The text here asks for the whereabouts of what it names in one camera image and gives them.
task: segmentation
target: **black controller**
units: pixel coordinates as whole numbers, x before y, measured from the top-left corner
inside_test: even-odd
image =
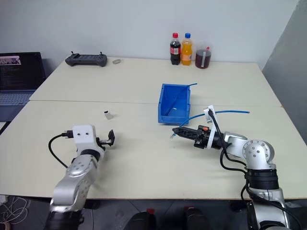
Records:
[[[96,64],[101,67],[106,65],[107,57],[105,54],[102,54],[100,52],[99,55],[80,55],[80,54],[74,54],[71,52],[72,55],[70,55],[68,58],[65,59],[65,62],[70,65],[92,65]]]

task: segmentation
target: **blue plastic bin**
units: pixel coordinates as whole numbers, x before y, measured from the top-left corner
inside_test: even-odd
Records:
[[[158,122],[181,124],[189,118],[189,114],[189,85],[162,84],[158,106]]]

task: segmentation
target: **orange soda bottle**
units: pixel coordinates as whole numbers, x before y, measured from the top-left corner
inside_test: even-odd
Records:
[[[182,41],[182,49],[181,49],[181,63],[184,66],[189,66],[192,61],[192,41],[191,41],[191,34],[186,33],[185,39]]]

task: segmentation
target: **bottle label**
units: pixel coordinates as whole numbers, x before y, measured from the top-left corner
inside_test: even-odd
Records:
[[[182,54],[181,55],[181,60],[183,60],[183,61],[191,61],[192,60],[192,55],[190,55],[190,54]]]
[[[173,48],[171,47],[171,54],[180,54],[181,53],[181,49],[179,48]]]
[[[201,59],[201,67],[205,66],[205,59],[206,59],[206,52],[203,52],[202,59]]]

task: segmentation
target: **laptop keyboard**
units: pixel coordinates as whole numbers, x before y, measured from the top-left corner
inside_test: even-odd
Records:
[[[31,93],[0,93],[0,105],[25,105]]]

